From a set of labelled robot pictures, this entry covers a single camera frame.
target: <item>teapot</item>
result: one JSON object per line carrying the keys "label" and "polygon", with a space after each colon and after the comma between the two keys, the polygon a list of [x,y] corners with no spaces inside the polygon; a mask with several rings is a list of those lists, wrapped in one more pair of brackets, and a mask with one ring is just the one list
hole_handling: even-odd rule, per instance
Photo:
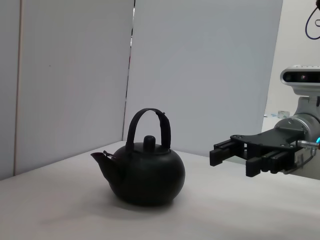
{"label": "teapot", "polygon": [[[154,111],[160,120],[161,145],[150,135],[134,143],[138,121],[147,111]],[[140,206],[159,206],[170,203],[185,182],[184,164],[170,147],[169,119],[158,109],[145,108],[133,117],[125,146],[114,154],[104,151],[91,156],[118,198]]]}

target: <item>camera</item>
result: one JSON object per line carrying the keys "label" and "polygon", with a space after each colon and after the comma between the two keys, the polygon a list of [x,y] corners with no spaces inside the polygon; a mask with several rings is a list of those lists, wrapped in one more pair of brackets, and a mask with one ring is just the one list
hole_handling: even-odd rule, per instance
{"label": "camera", "polygon": [[280,80],[297,95],[320,96],[320,66],[295,65],[284,70]]}

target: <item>cable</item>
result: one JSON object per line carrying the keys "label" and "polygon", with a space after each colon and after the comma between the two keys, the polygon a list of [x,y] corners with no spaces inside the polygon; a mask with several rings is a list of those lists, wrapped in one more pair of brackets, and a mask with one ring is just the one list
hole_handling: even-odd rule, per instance
{"label": "cable", "polygon": [[[318,40],[318,39],[320,39],[320,36],[319,36],[319,37],[311,37],[311,36],[308,34],[308,24],[309,24],[309,22],[310,22],[311,17],[315,14],[315,12],[317,11],[317,9],[318,9],[318,7],[316,7],[315,10],[313,10],[313,12],[311,13],[311,15],[310,15],[310,17],[308,18],[308,21],[306,22],[306,25],[305,25],[305,34],[306,34],[306,36],[307,36],[309,39],[311,39],[311,40]],[[316,25],[317,27],[320,27],[320,25],[317,24],[318,21],[320,21],[320,19],[315,20],[315,25]]]}
{"label": "cable", "polygon": [[304,161],[302,164],[297,165],[296,168],[291,169],[289,171],[285,171],[283,172],[283,174],[288,175],[288,174],[292,174],[293,172],[297,171],[298,169],[302,168],[304,165],[306,165],[307,163],[309,163],[312,159],[314,158],[314,156],[309,157],[306,161]]}

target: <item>white table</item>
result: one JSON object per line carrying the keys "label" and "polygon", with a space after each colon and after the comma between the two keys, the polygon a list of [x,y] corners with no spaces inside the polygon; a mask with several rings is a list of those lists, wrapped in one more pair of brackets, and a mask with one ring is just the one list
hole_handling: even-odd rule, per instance
{"label": "white table", "polygon": [[320,239],[318,180],[248,178],[244,165],[211,167],[207,157],[179,152],[181,193],[169,206],[143,208],[115,198],[92,152],[0,181],[0,240]]}

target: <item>teapot handle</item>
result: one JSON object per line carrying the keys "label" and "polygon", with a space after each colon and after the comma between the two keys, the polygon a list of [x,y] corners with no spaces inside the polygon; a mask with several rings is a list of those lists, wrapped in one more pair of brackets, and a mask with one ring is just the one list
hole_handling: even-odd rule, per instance
{"label": "teapot handle", "polygon": [[145,108],[140,111],[138,111],[129,126],[128,131],[128,137],[125,144],[125,150],[128,152],[132,152],[134,150],[134,140],[135,140],[135,134],[138,122],[141,118],[141,116],[147,112],[147,111],[154,111],[155,114],[157,114],[159,120],[160,120],[160,127],[161,127],[161,146],[166,149],[170,149],[171,145],[171,128],[170,128],[170,122],[169,119],[166,117],[164,112],[161,112],[158,109],[155,108]]}

